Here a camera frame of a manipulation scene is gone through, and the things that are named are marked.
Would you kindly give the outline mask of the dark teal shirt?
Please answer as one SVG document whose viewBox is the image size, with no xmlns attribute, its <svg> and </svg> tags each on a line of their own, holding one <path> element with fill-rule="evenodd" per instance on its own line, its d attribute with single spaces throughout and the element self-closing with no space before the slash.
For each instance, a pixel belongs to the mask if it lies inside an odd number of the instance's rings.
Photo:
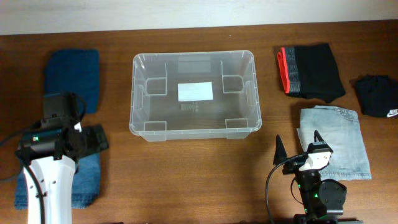
<svg viewBox="0 0 398 224">
<path fill-rule="evenodd" d="M 100 54 L 95 49 L 54 52 L 44 70 L 46 94 L 71 92 L 86 102 L 86 113 L 97 111 L 100 98 Z"/>
</svg>

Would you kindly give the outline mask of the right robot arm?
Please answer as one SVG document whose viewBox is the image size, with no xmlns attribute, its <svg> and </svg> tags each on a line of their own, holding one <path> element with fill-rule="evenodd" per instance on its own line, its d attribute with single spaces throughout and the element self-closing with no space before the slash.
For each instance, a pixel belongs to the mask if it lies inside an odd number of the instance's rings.
<svg viewBox="0 0 398 224">
<path fill-rule="evenodd" d="M 329 165 L 332 148 L 323 140 L 318 131 L 314 131 L 314 142 L 308 145 L 307 151 L 288 157 L 280 136 L 276 136 L 274 168 L 266 180 L 266 205 L 269 220 L 274 219 L 269 205 L 269 183 L 272 174 L 280 167 L 284 175 L 293 174 L 303 205 L 304 213 L 296 214 L 293 222 L 305 223 L 362 223 L 362 220 L 341 219 L 347 188 L 333 179 L 321 180 L 320 171 Z"/>
</svg>

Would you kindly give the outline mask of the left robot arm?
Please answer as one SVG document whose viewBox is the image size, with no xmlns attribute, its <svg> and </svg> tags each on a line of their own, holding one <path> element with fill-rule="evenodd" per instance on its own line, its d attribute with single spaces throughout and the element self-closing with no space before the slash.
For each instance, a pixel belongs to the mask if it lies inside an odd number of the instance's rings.
<svg viewBox="0 0 398 224">
<path fill-rule="evenodd" d="M 16 157 L 28 223 L 71 223 L 73 208 L 90 206 L 100 195 L 100 154 L 108 147 L 102 125 L 82 127 L 67 116 L 41 119 L 25 132 Z"/>
</svg>

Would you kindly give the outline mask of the blue denim jeans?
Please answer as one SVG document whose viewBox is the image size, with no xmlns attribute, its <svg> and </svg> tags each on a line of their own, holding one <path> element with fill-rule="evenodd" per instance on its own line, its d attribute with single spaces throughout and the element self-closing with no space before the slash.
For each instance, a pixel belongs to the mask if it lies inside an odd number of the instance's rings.
<svg viewBox="0 0 398 224">
<path fill-rule="evenodd" d="M 101 162 L 100 153 L 79 160 L 78 172 L 73 177 L 72 208 L 89 207 L 100 194 Z M 28 207 L 27 185 L 23 171 L 17 177 L 14 207 L 25 210 Z"/>
</svg>

